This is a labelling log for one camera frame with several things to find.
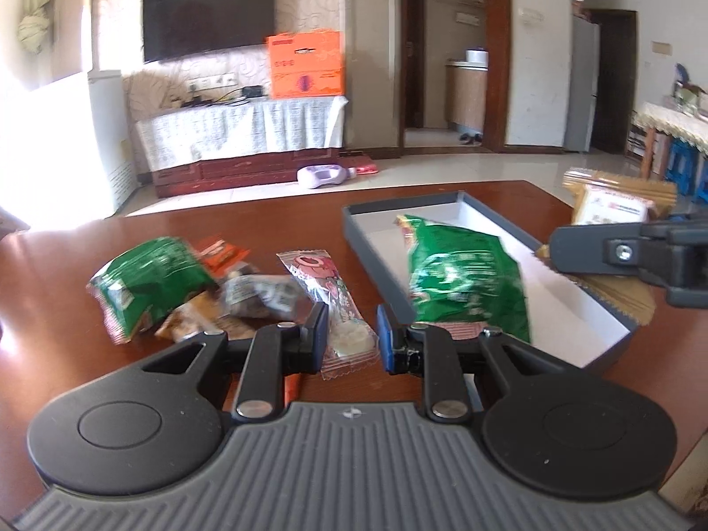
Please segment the pink candy packet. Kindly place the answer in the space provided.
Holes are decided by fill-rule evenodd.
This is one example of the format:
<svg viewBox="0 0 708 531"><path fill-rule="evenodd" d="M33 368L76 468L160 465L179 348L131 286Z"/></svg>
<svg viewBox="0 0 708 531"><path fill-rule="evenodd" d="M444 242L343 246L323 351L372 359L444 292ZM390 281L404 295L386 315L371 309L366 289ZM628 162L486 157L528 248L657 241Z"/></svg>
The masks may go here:
<svg viewBox="0 0 708 531"><path fill-rule="evenodd" d="M323 379L343 377L377 360L377 333L356 307L331 255L326 250L288 250L277 258L314 303L327 305Z"/></svg>

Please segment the blue plastic stool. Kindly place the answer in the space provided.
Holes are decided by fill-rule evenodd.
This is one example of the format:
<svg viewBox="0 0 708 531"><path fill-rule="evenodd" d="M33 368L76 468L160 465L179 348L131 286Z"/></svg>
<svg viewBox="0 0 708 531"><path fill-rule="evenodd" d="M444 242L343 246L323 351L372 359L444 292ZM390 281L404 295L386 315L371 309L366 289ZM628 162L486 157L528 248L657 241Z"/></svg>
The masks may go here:
<svg viewBox="0 0 708 531"><path fill-rule="evenodd" d="M695 189L698 150L689 142L673 138L665 180L677 187L680 196L691 196Z"/></svg>

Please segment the white patterned cabinet cloth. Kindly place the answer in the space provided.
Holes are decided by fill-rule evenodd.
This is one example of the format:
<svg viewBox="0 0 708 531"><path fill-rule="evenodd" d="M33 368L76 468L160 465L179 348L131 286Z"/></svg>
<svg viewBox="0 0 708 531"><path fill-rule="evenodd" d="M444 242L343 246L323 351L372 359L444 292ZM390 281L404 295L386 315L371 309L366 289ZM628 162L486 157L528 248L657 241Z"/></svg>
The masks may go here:
<svg viewBox="0 0 708 531"><path fill-rule="evenodd" d="M215 159L343 146L343 96L181 108L137 122L152 171Z"/></svg>

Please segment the silver black snack packet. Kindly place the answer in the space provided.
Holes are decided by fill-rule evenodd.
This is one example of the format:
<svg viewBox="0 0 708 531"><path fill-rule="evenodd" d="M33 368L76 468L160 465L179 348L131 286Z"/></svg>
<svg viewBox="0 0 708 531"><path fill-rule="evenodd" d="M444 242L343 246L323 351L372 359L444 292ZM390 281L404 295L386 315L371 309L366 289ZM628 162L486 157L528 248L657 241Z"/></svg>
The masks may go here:
<svg viewBox="0 0 708 531"><path fill-rule="evenodd" d="M224 314L246 319L293 319L304 299L293 277L260 273L227 278L219 296Z"/></svg>

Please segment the red item on floor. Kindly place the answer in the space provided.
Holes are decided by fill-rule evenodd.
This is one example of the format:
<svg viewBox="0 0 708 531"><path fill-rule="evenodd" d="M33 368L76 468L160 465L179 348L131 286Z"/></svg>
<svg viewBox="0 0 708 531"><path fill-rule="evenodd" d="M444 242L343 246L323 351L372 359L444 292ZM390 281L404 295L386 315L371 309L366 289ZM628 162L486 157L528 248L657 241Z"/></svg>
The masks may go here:
<svg viewBox="0 0 708 531"><path fill-rule="evenodd" d="M379 173L379 168L373 159L367 156L356 156L348 159L347 169L352 176L369 176Z"/></svg>

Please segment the pair of slippers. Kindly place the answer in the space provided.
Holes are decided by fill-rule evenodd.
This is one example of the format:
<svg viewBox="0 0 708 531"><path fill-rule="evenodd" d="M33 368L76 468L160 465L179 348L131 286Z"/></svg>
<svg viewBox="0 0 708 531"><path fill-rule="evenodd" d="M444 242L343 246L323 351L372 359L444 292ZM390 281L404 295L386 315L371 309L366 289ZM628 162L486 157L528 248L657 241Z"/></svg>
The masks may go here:
<svg viewBox="0 0 708 531"><path fill-rule="evenodd" d="M470 133L462 133L460 138L458 138L458 141L462 145L480 145L482 142L482 135L479 135L479 133L475 133L475 135L471 135Z"/></svg>

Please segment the white pot on counter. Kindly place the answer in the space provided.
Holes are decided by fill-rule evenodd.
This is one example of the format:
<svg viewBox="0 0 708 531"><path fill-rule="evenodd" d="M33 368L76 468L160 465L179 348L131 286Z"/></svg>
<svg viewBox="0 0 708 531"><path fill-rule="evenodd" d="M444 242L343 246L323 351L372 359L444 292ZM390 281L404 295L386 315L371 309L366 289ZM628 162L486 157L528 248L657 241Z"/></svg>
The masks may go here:
<svg viewBox="0 0 708 531"><path fill-rule="evenodd" d="M467 49L466 62L469 65L487 69L489 67L489 52L486 49Z"/></svg>

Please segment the dining table with lace cloth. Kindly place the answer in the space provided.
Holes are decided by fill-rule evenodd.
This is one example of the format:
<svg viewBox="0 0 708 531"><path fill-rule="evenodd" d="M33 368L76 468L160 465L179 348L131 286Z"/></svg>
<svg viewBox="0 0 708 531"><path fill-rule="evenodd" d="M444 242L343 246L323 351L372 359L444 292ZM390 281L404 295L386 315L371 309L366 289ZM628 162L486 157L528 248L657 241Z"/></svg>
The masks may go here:
<svg viewBox="0 0 708 531"><path fill-rule="evenodd" d="M647 180L652 175L654 146L659 135L681 139L696 147L701 155L707 155L707 118L704 115L690 115L678 109L644 102L634 114L632 122L646 132L639 168L641 179Z"/></svg>

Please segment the orange cardboard box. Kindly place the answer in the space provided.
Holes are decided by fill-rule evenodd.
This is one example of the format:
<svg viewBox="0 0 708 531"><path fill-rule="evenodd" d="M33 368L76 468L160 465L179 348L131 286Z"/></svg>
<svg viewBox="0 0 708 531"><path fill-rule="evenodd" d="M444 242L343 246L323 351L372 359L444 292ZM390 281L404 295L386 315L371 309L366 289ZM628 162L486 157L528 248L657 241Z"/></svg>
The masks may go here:
<svg viewBox="0 0 708 531"><path fill-rule="evenodd" d="M344 95L341 32L320 29L283 32L266 39L270 96L288 98Z"/></svg>

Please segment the black wall television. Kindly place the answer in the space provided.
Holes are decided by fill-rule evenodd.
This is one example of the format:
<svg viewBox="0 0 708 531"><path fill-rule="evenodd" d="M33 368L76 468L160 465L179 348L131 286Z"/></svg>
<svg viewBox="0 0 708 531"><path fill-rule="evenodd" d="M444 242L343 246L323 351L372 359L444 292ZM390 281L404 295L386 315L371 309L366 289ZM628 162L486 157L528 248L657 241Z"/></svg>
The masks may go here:
<svg viewBox="0 0 708 531"><path fill-rule="evenodd" d="M276 32L276 0L142 0L143 59L261 46Z"/></svg>

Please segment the green snack bag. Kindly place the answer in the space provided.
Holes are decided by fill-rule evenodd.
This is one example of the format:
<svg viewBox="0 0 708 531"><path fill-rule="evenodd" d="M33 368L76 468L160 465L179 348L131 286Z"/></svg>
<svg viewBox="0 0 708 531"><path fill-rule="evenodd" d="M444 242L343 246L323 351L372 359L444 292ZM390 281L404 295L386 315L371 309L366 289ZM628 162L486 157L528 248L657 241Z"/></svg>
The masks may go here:
<svg viewBox="0 0 708 531"><path fill-rule="evenodd" d="M400 215L408 291L425 323L485 323L531 343L519 264L497 236Z"/></svg>
<svg viewBox="0 0 708 531"><path fill-rule="evenodd" d="M131 342L217 282L179 237L145 241L103 265L86 286L115 344Z"/></svg>

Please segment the white chest freezer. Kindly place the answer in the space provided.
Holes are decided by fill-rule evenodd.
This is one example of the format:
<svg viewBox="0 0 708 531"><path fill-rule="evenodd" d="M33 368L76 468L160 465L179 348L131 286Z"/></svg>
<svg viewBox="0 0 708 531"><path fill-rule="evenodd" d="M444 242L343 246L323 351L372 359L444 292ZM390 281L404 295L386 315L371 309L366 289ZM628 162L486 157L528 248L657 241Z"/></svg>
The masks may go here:
<svg viewBox="0 0 708 531"><path fill-rule="evenodd" d="M138 188L118 71L71 74L32 93L34 228L69 229L113 216Z"/></svg>

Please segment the tan peanut snack bag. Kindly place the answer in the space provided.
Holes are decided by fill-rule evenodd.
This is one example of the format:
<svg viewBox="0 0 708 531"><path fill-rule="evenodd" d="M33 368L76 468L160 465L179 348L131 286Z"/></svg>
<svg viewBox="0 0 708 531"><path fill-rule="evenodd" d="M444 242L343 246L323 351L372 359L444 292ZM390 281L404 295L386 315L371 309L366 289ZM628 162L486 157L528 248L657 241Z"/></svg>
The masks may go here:
<svg viewBox="0 0 708 531"><path fill-rule="evenodd" d="M157 328L155 336L180 343L202 332L224 332L229 340L252 339L256 334L244 321L224 313L217 297L204 291L175 308Z"/></svg>

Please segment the grey refrigerator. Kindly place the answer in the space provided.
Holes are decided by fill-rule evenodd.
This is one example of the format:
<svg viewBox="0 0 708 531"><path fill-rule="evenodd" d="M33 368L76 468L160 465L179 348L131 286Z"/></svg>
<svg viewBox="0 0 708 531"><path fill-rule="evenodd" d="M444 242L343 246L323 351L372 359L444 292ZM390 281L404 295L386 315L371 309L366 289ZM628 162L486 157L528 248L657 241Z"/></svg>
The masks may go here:
<svg viewBox="0 0 708 531"><path fill-rule="evenodd" d="M588 152L592 139L600 64L600 27L573 17L573 52L564 147Z"/></svg>

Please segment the orange snack packet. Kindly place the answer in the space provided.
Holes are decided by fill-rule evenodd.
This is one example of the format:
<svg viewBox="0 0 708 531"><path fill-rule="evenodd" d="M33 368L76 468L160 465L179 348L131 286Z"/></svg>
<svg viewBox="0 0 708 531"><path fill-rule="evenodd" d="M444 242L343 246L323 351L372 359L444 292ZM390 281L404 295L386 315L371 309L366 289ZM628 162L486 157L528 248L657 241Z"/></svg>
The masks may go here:
<svg viewBox="0 0 708 531"><path fill-rule="evenodd" d="M250 254L247 248L233 245L217 236L208 237L196 243L193 248L200 263L216 279L227 276L232 267Z"/></svg>

